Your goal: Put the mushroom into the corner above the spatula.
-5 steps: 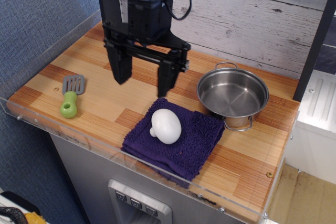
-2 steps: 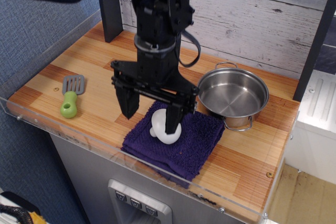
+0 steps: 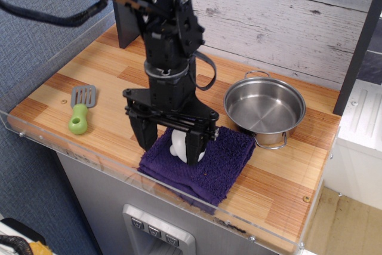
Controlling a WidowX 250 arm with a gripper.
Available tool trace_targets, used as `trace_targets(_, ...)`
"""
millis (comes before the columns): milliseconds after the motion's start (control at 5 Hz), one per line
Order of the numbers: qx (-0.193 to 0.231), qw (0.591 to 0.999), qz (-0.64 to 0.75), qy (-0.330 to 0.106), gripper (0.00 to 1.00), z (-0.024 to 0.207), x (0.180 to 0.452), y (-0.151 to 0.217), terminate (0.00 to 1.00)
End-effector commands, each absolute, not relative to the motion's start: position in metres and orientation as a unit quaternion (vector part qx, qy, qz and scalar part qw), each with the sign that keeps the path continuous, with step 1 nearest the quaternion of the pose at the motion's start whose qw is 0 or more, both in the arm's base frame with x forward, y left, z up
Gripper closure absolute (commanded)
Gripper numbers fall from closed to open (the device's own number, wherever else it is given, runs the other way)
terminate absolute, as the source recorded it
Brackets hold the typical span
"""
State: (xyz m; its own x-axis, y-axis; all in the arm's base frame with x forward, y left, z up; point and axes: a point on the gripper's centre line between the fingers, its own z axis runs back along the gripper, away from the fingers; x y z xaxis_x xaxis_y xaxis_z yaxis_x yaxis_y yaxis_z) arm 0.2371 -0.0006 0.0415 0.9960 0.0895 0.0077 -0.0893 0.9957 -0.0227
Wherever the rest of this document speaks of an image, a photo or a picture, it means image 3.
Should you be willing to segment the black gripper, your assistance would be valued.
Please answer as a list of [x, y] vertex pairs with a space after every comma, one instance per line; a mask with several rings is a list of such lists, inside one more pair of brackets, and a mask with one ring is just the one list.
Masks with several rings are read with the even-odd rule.
[[196, 165], [204, 156], [207, 143], [216, 139], [219, 114], [196, 96], [196, 62], [179, 69], [164, 70], [144, 63], [149, 88], [127, 88], [126, 114], [141, 148], [148, 151], [158, 138], [157, 125], [184, 131], [186, 160]]

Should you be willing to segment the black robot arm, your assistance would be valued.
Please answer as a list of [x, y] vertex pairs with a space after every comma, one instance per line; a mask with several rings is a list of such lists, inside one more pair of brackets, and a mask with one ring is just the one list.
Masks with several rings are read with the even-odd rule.
[[148, 150], [158, 125], [185, 133], [186, 162], [194, 165], [217, 137], [218, 113], [196, 96], [196, 60], [204, 44], [192, 0], [112, 0], [133, 9], [146, 48], [147, 89], [126, 89], [126, 113], [139, 145]]

